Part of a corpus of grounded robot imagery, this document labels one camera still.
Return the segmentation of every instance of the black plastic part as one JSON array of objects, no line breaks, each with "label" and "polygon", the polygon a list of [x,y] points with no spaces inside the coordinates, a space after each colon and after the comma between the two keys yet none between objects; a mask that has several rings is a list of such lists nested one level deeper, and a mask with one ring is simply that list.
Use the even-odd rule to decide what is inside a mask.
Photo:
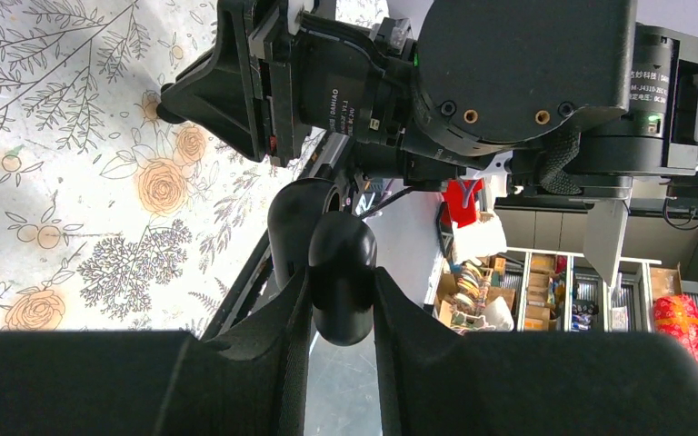
[{"label": "black plastic part", "polygon": [[[619,117],[628,108],[635,11],[635,0],[434,2],[417,46],[416,122],[471,156],[550,133],[569,118],[557,112],[563,102],[576,107],[570,122],[580,129]],[[447,101],[454,116],[441,114]],[[539,111],[550,121],[537,123]]]},{"label": "black plastic part", "polygon": [[207,324],[207,328],[202,334],[202,340],[212,339],[221,332],[228,330],[232,323],[229,318],[236,317],[238,313],[234,313],[234,307],[236,302],[240,298],[247,299],[247,296],[252,294],[258,294],[258,290],[254,289],[255,285],[260,281],[262,277],[268,277],[269,274],[262,275],[268,268],[268,264],[271,263],[271,254],[267,254],[269,248],[269,233],[264,232],[258,243],[255,245],[253,252],[244,263],[242,270],[237,275],[228,293],[224,297],[223,302],[221,302],[221,307],[213,315],[213,319]]},{"label": "black plastic part", "polygon": [[633,190],[633,178],[628,175],[568,174],[570,181],[581,192],[577,195],[557,195],[544,190],[538,180],[538,171],[545,154],[533,150],[518,151],[510,161],[509,184],[523,186],[522,197],[557,197],[567,201],[627,200]]},{"label": "black plastic part", "polygon": [[462,166],[377,144],[356,144],[354,163],[368,178],[402,178],[404,186],[427,192],[440,192],[443,182],[466,173]]},{"label": "black plastic part", "polygon": [[304,270],[222,338],[188,332],[0,333],[0,434],[304,432]]},{"label": "black plastic part", "polygon": [[346,134],[363,143],[395,145],[409,118],[413,66],[387,53],[367,30],[304,15],[304,86],[299,113],[304,123]]},{"label": "black plastic part", "polygon": [[451,257],[451,249],[454,247],[454,228],[451,224],[443,223],[441,218],[448,211],[448,203],[440,203],[437,216],[434,217],[434,227],[437,229],[437,242],[440,243],[440,253],[445,259]]},{"label": "black plastic part", "polygon": [[362,220],[343,212],[320,219],[309,246],[314,325],[334,345],[354,345],[373,328],[376,242]]},{"label": "black plastic part", "polygon": [[335,184],[302,179],[288,184],[269,206],[268,231],[274,277],[280,287],[309,264],[308,249],[320,217],[341,207]]},{"label": "black plastic part", "polygon": [[400,143],[400,148],[406,152],[443,161],[447,164],[461,165],[477,170],[484,170],[488,167],[488,164],[494,158],[491,153],[500,152],[504,149],[504,147],[483,147],[479,156],[461,155],[435,142],[422,131],[417,123],[408,124],[403,140]]},{"label": "black plastic part", "polygon": [[[375,277],[384,435],[698,434],[698,363],[669,336],[460,336],[408,300],[386,270]],[[454,384],[444,374],[469,401],[445,400]]]},{"label": "black plastic part", "polygon": [[[200,124],[255,162],[270,154],[273,163],[286,166],[289,160],[298,157],[301,144],[311,130],[295,116],[294,96],[301,81],[295,76],[293,65],[300,64],[300,52],[279,47],[278,62],[266,64],[251,57],[247,43],[248,35],[280,3],[280,0],[219,1],[215,46],[181,72],[174,84],[163,88],[157,107],[160,117],[168,123],[189,120]],[[314,13],[333,19],[335,0],[320,2]],[[293,38],[264,42],[269,51],[279,43],[295,44]],[[273,98],[266,98],[260,92],[260,98],[255,98],[256,89],[269,90],[269,97]]]},{"label": "black plastic part", "polygon": [[566,171],[694,175],[698,164],[698,38],[638,25],[630,112],[582,136]]},{"label": "black plastic part", "polygon": [[247,295],[244,297],[244,300],[242,300],[242,304],[239,306],[239,309],[236,311],[236,316],[234,317],[234,320],[232,321],[231,325],[229,326],[230,328],[234,327],[236,324],[241,322],[243,319],[247,318],[247,316],[253,310],[253,308],[255,307],[255,303],[258,302],[258,298],[261,296],[261,290],[266,285],[266,282],[268,281],[269,277],[272,275],[273,270],[274,270],[274,261],[272,260],[271,257],[268,257],[259,266],[259,271],[257,271],[258,277],[251,283],[251,286],[250,286],[250,290],[252,292],[248,292]]}]

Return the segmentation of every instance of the red object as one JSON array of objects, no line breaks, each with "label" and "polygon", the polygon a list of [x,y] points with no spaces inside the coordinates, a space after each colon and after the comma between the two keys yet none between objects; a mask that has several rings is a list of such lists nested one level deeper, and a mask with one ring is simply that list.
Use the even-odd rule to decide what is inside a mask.
[{"label": "red object", "polygon": [[662,297],[654,304],[654,325],[658,332],[673,336],[698,361],[698,311],[692,297]]},{"label": "red object", "polygon": [[479,180],[474,189],[468,194],[466,207],[464,207],[464,189],[461,183],[454,180],[448,183],[448,190],[443,194],[443,198],[448,203],[448,214],[451,217],[451,221],[456,223],[456,228],[465,227],[477,221],[474,194],[481,189],[483,189],[483,179]]},{"label": "red object", "polygon": [[565,256],[558,256],[555,262],[555,273],[556,274],[562,274],[565,271],[566,267],[566,260],[567,258]]}]

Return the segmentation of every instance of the storage rack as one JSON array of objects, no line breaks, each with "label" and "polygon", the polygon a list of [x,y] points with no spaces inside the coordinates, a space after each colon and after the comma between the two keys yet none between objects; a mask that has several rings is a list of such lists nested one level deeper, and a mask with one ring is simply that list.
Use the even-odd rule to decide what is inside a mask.
[{"label": "storage rack", "polygon": [[620,258],[621,271],[617,275],[614,287],[609,288],[606,282],[592,270],[581,272],[582,268],[577,263],[584,260],[581,253],[555,252],[549,250],[535,250],[526,248],[508,248],[509,253],[523,254],[523,269],[508,263],[506,273],[502,279],[502,287],[513,288],[516,291],[516,330],[524,329],[525,309],[528,303],[528,280],[531,274],[531,259],[534,254],[549,254],[566,257],[566,299],[563,307],[563,322],[558,328],[564,332],[571,331],[572,324],[572,300],[573,280],[576,277],[579,283],[580,298],[583,294],[587,300],[598,303],[600,315],[597,316],[594,326],[596,331],[611,332],[611,309],[615,307],[627,307],[628,327],[631,332],[652,332],[652,265],[662,264],[651,259],[636,259],[631,257]]}]

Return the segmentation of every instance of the metal rod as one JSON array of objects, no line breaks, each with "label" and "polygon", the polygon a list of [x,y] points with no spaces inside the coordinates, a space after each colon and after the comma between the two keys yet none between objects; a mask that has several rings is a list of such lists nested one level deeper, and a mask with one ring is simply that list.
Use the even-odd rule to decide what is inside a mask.
[{"label": "metal rod", "polygon": [[523,280],[520,285],[520,295],[518,295],[518,323],[516,330],[522,332],[525,329],[525,305],[528,301],[528,279],[531,276],[531,252],[525,253],[523,263]]},{"label": "metal rod", "polygon": [[[522,252],[522,253],[538,253],[538,254],[555,254],[558,256],[584,257],[584,254],[582,254],[582,253],[556,252],[553,250],[539,250],[536,248],[507,247],[507,251],[508,252]],[[635,257],[620,257],[619,262],[648,263],[651,265],[662,265],[662,261],[657,261],[654,259],[638,259]]]},{"label": "metal rod", "polygon": [[603,316],[601,317],[601,325],[604,332],[612,330],[612,298],[613,293],[622,289],[622,274],[617,273],[614,287],[609,287],[605,280],[601,280],[601,307],[603,307]]},{"label": "metal rod", "polygon": [[641,311],[641,327],[644,332],[653,332],[652,314],[652,271],[648,263],[643,263],[640,270],[638,310]]},{"label": "metal rod", "polygon": [[566,257],[566,295],[563,303],[563,331],[571,331],[573,312],[573,256]]}]

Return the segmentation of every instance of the cable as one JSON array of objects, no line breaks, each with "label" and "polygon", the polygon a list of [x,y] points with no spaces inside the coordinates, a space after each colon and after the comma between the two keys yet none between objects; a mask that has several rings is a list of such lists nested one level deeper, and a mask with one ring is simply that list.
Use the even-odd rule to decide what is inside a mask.
[{"label": "cable", "polygon": [[365,218],[367,218],[367,217],[373,215],[374,213],[376,213],[376,212],[382,210],[383,208],[385,208],[386,206],[388,206],[388,205],[390,205],[390,204],[396,202],[397,200],[400,200],[401,198],[405,197],[407,194],[412,193],[413,191],[415,191],[415,188],[413,188],[412,186],[409,186],[409,187],[403,189],[402,191],[398,191],[398,192],[396,192],[396,193],[393,193],[393,194],[390,195],[389,198],[387,198],[386,200],[382,200],[382,201],[381,201],[379,204],[377,204],[376,206],[374,206],[374,207],[368,209],[367,211],[365,211],[365,212],[363,212],[363,213],[360,213],[360,214],[358,215],[358,217],[359,217],[361,220],[364,220]]},{"label": "cable", "polygon": [[370,66],[381,75],[381,79],[388,84],[396,86],[403,92],[408,87],[390,77],[386,68],[389,66],[389,59],[378,51],[374,42],[356,28],[345,23],[325,20],[317,15],[301,13],[301,31],[322,39],[338,41],[340,44],[352,47],[357,53],[364,56]]},{"label": "cable", "polygon": [[665,198],[664,203],[663,203],[663,218],[664,221],[667,223],[667,225],[673,227],[675,230],[683,230],[685,232],[690,232],[698,229],[698,223],[692,227],[684,227],[685,225],[689,224],[692,222],[694,218],[697,219],[698,221],[698,215],[697,211],[694,208],[689,208],[689,213],[692,215],[689,217],[689,219],[686,221],[686,223],[683,224],[676,224],[670,221],[670,216],[668,215],[668,203],[670,202],[670,198]]}]

